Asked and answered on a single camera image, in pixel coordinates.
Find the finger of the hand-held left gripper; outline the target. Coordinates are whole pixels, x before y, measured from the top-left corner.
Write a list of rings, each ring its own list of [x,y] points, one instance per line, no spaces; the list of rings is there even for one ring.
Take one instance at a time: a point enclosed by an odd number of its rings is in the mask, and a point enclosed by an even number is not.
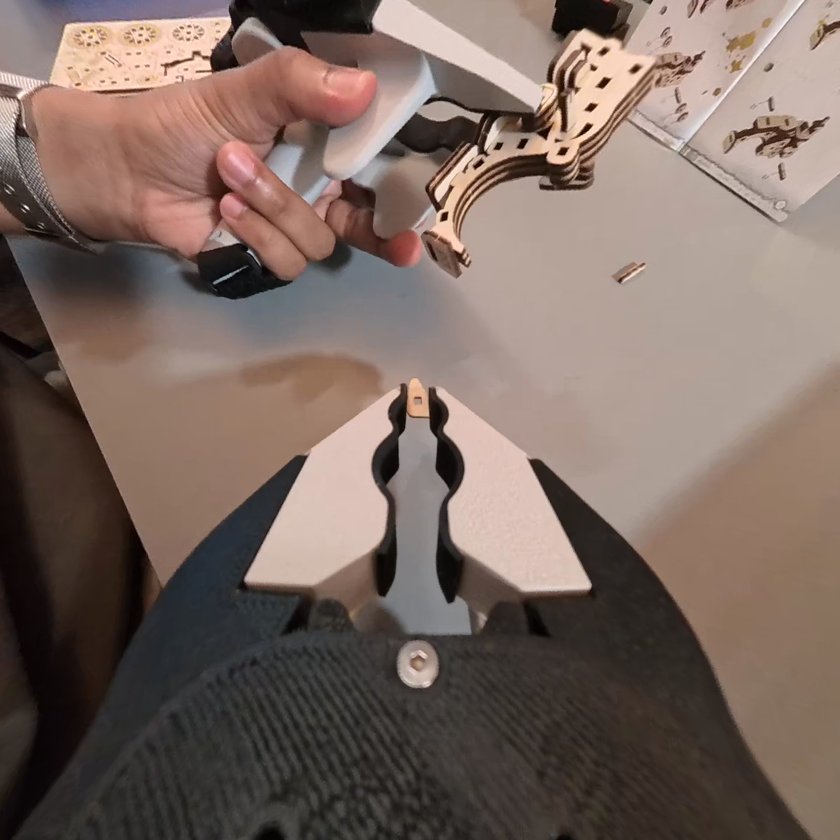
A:
[[[540,83],[412,2],[380,2],[372,27],[427,58],[441,99],[472,112],[535,113],[542,103]]]

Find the laser-cut wooden model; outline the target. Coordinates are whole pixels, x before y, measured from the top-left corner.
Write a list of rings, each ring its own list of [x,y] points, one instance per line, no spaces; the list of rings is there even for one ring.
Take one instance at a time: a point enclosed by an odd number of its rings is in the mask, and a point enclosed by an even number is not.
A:
[[[537,177],[544,191],[589,188],[596,156],[657,75],[657,57],[631,53],[618,39],[590,30],[568,36],[549,63],[537,110],[485,113],[427,183],[436,216],[422,239],[431,259],[454,278],[469,268],[461,241],[467,213],[504,182]]]

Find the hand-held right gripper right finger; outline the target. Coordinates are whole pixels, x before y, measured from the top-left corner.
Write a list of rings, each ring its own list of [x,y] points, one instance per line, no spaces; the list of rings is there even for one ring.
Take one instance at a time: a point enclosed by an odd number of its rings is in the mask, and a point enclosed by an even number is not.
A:
[[[583,595],[592,583],[531,459],[443,388],[428,389],[438,513],[436,573],[447,602],[471,610]]]

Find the silver mesh wristwatch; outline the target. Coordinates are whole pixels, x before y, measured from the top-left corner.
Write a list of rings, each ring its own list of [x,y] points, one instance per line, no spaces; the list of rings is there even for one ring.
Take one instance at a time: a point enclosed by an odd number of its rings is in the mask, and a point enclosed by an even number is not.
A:
[[[36,238],[100,254],[105,244],[77,231],[58,209],[42,172],[31,100],[51,84],[1,73],[1,200],[2,206]]]

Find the model assembly instruction sheet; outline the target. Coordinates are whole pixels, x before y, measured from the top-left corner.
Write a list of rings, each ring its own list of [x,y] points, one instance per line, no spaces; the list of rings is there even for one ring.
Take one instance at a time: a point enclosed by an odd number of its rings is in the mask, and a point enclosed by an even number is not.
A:
[[[838,1],[650,2],[659,78],[631,121],[781,223],[839,170]]]

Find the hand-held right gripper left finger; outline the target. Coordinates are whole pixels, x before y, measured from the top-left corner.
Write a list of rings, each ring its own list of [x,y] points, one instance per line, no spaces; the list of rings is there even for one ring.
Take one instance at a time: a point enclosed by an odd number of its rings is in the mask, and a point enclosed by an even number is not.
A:
[[[396,505],[406,386],[315,445],[248,568],[250,590],[368,603],[396,576]]]

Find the person's olive brown shirt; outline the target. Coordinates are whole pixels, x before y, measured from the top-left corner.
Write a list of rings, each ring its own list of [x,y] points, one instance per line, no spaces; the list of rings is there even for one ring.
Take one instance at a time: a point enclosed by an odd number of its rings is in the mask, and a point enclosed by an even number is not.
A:
[[[81,410],[1,356],[1,806],[15,835],[87,734],[143,613],[142,545]]]

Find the person's left hand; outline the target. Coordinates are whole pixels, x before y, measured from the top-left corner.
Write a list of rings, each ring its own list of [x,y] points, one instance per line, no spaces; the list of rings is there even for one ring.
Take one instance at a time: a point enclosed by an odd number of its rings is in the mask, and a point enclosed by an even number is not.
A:
[[[375,234],[360,188],[331,182],[309,205],[265,163],[286,126],[342,127],[375,91],[369,71],[284,48],[124,98],[49,87],[28,115],[46,186],[76,231],[194,259],[223,223],[270,273],[294,280],[339,240],[400,268],[422,256],[413,231]]]

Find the small black box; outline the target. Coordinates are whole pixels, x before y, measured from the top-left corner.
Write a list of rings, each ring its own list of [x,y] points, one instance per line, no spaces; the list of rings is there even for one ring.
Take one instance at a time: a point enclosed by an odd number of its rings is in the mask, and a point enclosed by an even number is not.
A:
[[[622,39],[633,9],[627,1],[555,1],[551,30],[559,37],[586,29]]]

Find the laser-cut wooden parts sheet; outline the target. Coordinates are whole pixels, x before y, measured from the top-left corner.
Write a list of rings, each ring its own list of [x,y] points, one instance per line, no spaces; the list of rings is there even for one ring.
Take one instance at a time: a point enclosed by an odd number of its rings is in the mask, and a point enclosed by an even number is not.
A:
[[[67,24],[49,82],[127,95],[203,78],[212,72],[212,52],[228,28],[228,17]]]

